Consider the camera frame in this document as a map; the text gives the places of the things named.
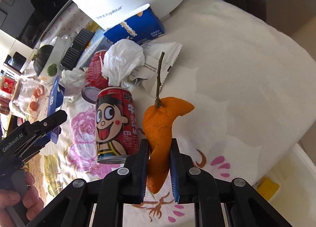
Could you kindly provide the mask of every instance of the cartoon ear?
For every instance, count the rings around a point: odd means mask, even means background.
[[[125,116],[122,117],[122,123],[124,123],[124,124],[128,123],[127,117],[125,117]]]

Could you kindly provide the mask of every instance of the cartoon eye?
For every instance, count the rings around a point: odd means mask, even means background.
[[[97,124],[100,123],[101,119],[102,119],[102,111],[101,111],[101,109],[99,109],[97,111],[97,114],[95,115],[95,120],[96,120]]]
[[[111,120],[114,117],[114,108],[112,106],[107,106],[104,110],[104,118],[106,120]]]

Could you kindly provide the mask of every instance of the cartoon boy face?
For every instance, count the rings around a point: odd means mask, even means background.
[[[121,131],[122,125],[128,122],[127,117],[122,116],[116,105],[103,103],[99,106],[96,116],[96,140],[97,142],[111,141]]]

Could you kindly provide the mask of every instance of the cartoon mouth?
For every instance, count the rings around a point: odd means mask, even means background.
[[[112,122],[110,125],[108,125],[108,126],[107,126],[106,128],[104,128],[104,129],[99,129],[99,128],[97,128],[98,134],[99,134],[99,138],[100,138],[101,140],[105,140],[106,138],[109,137],[109,135],[110,135],[110,130],[111,130],[111,127],[112,127],[113,123],[114,123],[114,122]]]

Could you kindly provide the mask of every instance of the pumpkin stem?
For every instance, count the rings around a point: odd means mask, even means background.
[[[165,52],[161,53],[159,62],[158,62],[158,69],[157,69],[157,89],[156,89],[156,100],[155,100],[155,106],[158,109],[161,105],[161,100],[159,99],[159,90],[161,86],[161,80],[160,80],[160,72],[161,72],[161,65],[163,57],[165,56]]]

